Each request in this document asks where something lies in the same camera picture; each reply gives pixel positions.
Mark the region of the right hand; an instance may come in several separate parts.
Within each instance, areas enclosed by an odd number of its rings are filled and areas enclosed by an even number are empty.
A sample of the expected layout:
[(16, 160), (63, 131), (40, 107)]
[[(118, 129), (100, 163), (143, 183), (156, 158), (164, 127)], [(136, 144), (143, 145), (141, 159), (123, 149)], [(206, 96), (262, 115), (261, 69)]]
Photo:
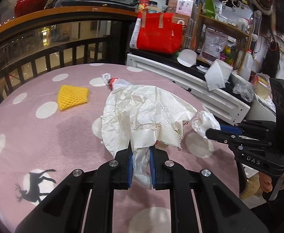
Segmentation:
[[(264, 173), (259, 172), (260, 187), (263, 192), (271, 192), (273, 189), (272, 178)], [(280, 189), (284, 189), (284, 180)]]

